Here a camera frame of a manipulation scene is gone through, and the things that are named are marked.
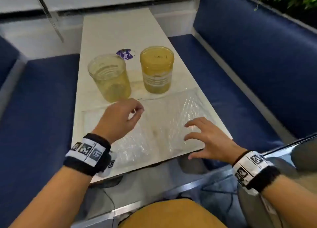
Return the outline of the person's right hand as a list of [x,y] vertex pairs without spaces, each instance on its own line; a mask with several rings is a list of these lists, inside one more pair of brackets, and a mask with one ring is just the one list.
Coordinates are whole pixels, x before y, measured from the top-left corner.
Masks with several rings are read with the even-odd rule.
[[226,162],[233,166],[237,158],[247,151],[247,149],[237,145],[220,128],[204,117],[188,121],[184,126],[186,128],[196,126],[200,129],[200,133],[191,132],[184,137],[184,140],[195,139],[202,141],[205,144],[203,150],[208,152],[207,159]]

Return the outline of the person's left hand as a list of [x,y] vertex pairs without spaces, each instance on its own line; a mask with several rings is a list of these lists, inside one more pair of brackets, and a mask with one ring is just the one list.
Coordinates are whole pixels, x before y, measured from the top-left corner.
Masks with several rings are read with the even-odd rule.
[[108,106],[91,133],[106,139],[112,144],[132,131],[137,123],[127,121],[125,101],[121,100]]

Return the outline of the person's left forearm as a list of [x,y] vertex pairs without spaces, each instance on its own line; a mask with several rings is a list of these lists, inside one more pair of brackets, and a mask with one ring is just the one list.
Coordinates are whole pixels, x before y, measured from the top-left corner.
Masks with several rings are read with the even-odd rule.
[[62,166],[9,228],[70,228],[92,178]]

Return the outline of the person's right forearm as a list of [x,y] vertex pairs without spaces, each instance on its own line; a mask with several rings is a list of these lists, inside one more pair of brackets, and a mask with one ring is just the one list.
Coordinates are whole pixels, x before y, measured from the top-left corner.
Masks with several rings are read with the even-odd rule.
[[261,195],[291,228],[317,228],[317,194],[279,175]]

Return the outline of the clear plastic wrap sheet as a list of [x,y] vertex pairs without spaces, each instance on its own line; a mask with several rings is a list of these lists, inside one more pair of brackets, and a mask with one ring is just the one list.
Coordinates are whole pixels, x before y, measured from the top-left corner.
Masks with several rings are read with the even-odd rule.
[[141,99],[144,106],[137,125],[124,138],[113,143],[114,168],[138,169],[196,151],[204,147],[198,140],[184,141],[197,127],[184,125],[199,117],[213,122],[211,105],[207,104],[199,88],[185,90],[160,98]]

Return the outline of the clear open plastic cup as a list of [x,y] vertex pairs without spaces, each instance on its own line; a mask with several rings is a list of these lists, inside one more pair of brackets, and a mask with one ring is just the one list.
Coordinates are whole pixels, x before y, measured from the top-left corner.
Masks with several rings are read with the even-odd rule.
[[128,99],[131,95],[126,63],[117,54],[103,54],[88,64],[89,75],[93,78],[102,97],[109,103]]

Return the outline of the yellow plastic cup with lid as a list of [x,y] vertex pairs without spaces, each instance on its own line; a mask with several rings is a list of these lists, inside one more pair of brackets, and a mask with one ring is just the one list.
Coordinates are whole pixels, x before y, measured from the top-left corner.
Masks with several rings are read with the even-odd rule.
[[164,46],[150,46],[140,53],[145,89],[152,94],[167,92],[172,83],[174,53]]

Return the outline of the purple round sticker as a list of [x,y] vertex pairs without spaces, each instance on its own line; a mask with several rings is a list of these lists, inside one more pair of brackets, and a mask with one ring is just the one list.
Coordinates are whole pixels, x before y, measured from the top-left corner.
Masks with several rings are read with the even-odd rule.
[[135,51],[125,48],[125,49],[121,49],[118,50],[116,52],[116,55],[120,56],[122,59],[124,59],[125,61],[132,59],[135,56]]

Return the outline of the black wristband with marker tags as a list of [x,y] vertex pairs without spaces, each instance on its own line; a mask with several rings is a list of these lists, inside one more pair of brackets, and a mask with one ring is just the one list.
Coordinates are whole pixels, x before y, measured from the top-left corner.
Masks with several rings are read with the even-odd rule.
[[256,151],[245,151],[232,167],[240,186],[252,196],[257,196],[281,175],[276,166]]
[[99,135],[88,133],[65,155],[63,166],[90,177],[96,174],[107,176],[116,161],[111,144]]

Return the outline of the yellow shirt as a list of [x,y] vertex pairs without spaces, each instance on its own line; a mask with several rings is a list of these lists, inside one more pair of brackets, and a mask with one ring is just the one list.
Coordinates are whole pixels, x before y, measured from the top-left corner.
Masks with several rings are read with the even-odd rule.
[[216,216],[188,198],[145,206],[122,221],[118,228],[227,228]]

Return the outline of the blue bench seat cushion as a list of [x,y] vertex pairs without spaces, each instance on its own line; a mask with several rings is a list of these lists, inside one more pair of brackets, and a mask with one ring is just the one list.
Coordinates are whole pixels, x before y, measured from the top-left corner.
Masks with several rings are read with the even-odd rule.
[[193,35],[169,40],[236,144],[259,153],[284,146],[260,111]]
[[0,120],[0,228],[61,168],[71,147],[79,54],[29,61]]

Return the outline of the grey trousers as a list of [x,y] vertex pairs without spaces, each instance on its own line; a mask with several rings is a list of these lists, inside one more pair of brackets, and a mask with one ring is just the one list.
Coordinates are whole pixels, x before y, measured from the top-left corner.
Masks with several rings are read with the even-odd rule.
[[[317,134],[265,155],[283,175],[317,195]],[[248,228],[291,228],[255,190],[238,185],[238,200]]]

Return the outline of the blue bench backrest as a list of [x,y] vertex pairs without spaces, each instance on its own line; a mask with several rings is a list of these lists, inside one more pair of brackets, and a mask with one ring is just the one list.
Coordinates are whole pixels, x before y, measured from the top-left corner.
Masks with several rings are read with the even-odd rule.
[[317,34],[251,0],[200,0],[194,29],[297,138],[317,132]]

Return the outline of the metal pole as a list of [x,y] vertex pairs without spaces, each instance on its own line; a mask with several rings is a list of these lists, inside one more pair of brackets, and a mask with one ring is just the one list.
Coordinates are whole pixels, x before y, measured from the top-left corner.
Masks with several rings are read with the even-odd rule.
[[54,31],[56,32],[57,36],[59,37],[61,42],[64,43],[64,37],[62,36],[61,32],[58,30],[58,27],[57,27],[56,23],[54,22],[54,17],[50,13],[45,1],[44,0],[38,0],[38,2],[42,6],[42,10],[43,10],[44,14],[46,15],[47,19],[49,20],[50,24],[52,25],[52,27],[53,27]]

